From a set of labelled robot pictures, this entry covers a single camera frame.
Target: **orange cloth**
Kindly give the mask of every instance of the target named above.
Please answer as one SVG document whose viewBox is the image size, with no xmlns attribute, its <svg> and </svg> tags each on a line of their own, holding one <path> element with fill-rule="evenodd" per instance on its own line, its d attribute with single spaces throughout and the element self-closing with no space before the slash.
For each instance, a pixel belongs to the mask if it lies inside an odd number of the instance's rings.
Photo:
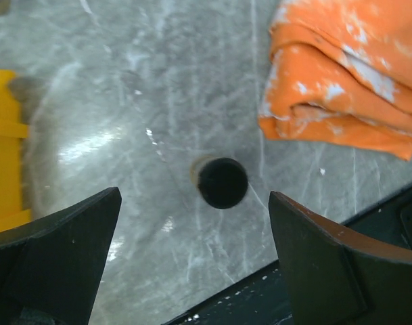
<svg viewBox="0 0 412 325">
<path fill-rule="evenodd" d="M 268 139 L 412 157 L 412 0 L 284 0 L 258 122 Z"/>
</svg>

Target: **black base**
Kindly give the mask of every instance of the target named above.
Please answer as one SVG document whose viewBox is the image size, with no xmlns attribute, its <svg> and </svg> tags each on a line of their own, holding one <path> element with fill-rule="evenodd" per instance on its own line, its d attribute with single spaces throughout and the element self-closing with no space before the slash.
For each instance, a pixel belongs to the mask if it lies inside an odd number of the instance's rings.
<svg viewBox="0 0 412 325">
<path fill-rule="evenodd" d="M 0 325 L 23 307 L 68 325 L 88 324 L 121 196 L 108 188 L 70 208 L 0 232 Z"/>
<path fill-rule="evenodd" d="M 366 236 L 412 249 L 412 184 L 348 220 Z M 290 301 L 279 261 L 244 278 L 165 325 L 290 325 Z"/>
</svg>

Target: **black cylindrical object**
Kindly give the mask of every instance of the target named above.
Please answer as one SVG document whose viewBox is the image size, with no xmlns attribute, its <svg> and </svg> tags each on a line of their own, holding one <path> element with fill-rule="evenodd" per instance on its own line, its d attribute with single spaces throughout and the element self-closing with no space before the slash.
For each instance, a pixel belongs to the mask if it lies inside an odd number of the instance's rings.
<svg viewBox="0 0 412 325">
<path fill-rule="evenodd" d="M 245 169 L 231 158 L 201 157 L 192 164 L 190 174 L 204 200 L 216 209 L 234 207 L 248 190 Z"/>
</svg>

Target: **yellow object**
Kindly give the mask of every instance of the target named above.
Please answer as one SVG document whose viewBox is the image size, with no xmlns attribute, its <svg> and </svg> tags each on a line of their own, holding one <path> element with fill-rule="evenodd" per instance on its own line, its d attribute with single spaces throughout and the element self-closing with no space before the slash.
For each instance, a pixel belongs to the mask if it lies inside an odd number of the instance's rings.
<svg viewBox="0 0 412 325">
<path fill-rule="evenodd" d="M 31 221 L 30 210 L 22 210 L 21 139 L 28 127 L 20 123 L 20 105 L 8 85 L 12 71 L 0 70 L 0 232 Z"/>
</svg>

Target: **gray marble surface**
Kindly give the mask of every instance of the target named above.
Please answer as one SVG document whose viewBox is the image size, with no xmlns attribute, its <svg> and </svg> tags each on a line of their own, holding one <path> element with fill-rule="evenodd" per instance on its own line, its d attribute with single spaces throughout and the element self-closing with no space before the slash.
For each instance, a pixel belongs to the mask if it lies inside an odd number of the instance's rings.
<svg viewBox="0 0 412 325">
<path fill-rule="evenodd" d="M 268 195 L 344 221 L 412 181 L 412 161 L 268 142 L 256 106 L 276 0 L 13 0 L 0 69 L 15 70 L 35 217 L 106 187 L 123 204 L 90 324 L 159 324 L 277 258 Z M 249 172 L 237 207 L 189 181 L 203 154 Z"/>
</svg>

